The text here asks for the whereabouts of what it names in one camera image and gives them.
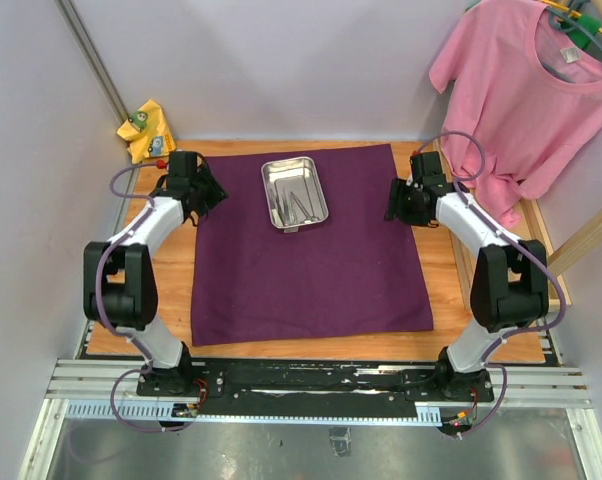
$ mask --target purple cloth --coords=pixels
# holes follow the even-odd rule
[[[261,166],[299,156],[314,160],[330,216],[284,234]],[[197,232],[193,345],[432,330],[412,229],[383,220],[389,145],[208,161],[230,197]]]

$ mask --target pink t-shirt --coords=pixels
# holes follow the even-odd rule
[[[456,80],[443,130],[470,133],[484,146],[485,172],[470,186],[506,227],[519,220],[518,200],[543,195],[602,127],[602,63],[576,48],[580,59],[567,63],[561,50],[574,44],[548,24],[545,8],[483,0],[463,15],[430,70],[440,93]],[[480,157],[469,140],[448,136],[441,146],[456,175],[476,173]]]

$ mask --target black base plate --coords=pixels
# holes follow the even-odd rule
[[[405,398],[414,402],[472,402],[471,388],[477,392],[478,403],[494,400],[490,374],[486,370],[468,375],[455,385],[454,390],[442,388],[434,377],[433,370],[407,370],[403,373],[406,384]]]
[[[218,365],[192,366],[193,382],[189,388],[183,388],[183,379],[177,374],[157,375],[149,373],[139,377],[137,384],[137,395],[140,397],[194,397],[199,394],[199,385],[195,379],[205,380],[208,384],[208,398],[218,398],[223,395],[225,385],[225,372]]]

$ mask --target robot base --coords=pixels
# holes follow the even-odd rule
[[[428,370],[428,374],[420,370],[409,370],[404,374],[404,384],[407,387],[406,399],[412,401],[472,402],[472,388],[477,392],[479,403],[494,400],[488,371],[455,372],[448,359],[447,347],[441,350],[439,359],[434,364],[434,373],[432,370]]]
[[[192,365],[190,351],[185,344],[179,365],[174,368],[155,368],[152,372],[139,376],[137,395],[140,397],[189,397],[199,394],[199,385],[195,379],[202,379],[208,384],[208,397],[217,398],[223,395],[225,373],[219,368],[206,368]]]

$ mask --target metal floor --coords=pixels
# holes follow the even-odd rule
[[[148,435],[110,420],[66,420],[48,478],[585,478],[561,409],[502,409],[480,434],[461,442],[435,428],[397,426],[351,427],[350,439],[348,452],[330,440],[327,426],[199,423],[178,434]]]

